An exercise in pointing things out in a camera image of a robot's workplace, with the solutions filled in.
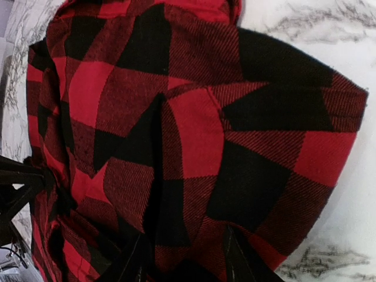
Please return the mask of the red black plaid shirt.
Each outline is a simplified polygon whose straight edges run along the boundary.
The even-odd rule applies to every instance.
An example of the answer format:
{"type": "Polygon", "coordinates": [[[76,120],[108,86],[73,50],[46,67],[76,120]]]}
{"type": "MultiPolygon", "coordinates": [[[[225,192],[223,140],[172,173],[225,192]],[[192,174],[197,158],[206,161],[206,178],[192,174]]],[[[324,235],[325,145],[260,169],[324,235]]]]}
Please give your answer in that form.
{"type": "Polygon", "coordinates": [[[30,203],[45,281],[99,281],[130,239],[146,281],[227,281],[238,229],[267,266],[300,245],[336,185],[367,93],[270,36],[239,1],[66,1],[29,49],[30,203]]]}

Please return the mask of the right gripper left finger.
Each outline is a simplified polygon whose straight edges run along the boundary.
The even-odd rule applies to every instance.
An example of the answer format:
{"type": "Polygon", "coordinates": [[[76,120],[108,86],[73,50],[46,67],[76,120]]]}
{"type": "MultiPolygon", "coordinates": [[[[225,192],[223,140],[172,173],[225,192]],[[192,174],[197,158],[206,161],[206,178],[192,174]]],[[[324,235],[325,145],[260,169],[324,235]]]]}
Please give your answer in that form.
{"type": "Polygon", "coordinates": [[[145,234],[134,236],[99,277],[101,282],[144,282],[152,265],[152,248],[145,234]]]}

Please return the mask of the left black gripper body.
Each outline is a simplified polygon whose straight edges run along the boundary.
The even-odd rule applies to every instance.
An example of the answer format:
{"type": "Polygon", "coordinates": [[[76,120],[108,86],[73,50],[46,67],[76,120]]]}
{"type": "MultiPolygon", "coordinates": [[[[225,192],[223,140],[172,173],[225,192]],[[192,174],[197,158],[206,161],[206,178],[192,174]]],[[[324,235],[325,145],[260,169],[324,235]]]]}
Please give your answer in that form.
{"type": "Polygon", "coordinates": [[[43,159],[28,157],[23,163],[1,157],[1,237],[6,236],[11,220],[38,194],[50,190],[55,177],[43,159]]]}

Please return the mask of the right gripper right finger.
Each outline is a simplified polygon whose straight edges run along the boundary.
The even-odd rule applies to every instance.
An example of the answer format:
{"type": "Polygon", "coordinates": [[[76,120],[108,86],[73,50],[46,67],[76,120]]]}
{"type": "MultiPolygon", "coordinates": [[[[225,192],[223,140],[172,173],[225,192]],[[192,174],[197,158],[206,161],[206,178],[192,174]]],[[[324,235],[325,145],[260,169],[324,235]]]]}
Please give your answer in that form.
{"type": "Polygon", "coordinates": [[[238,229],[226,226],[223,238],[227,281],[283,282],[238,229]]]}

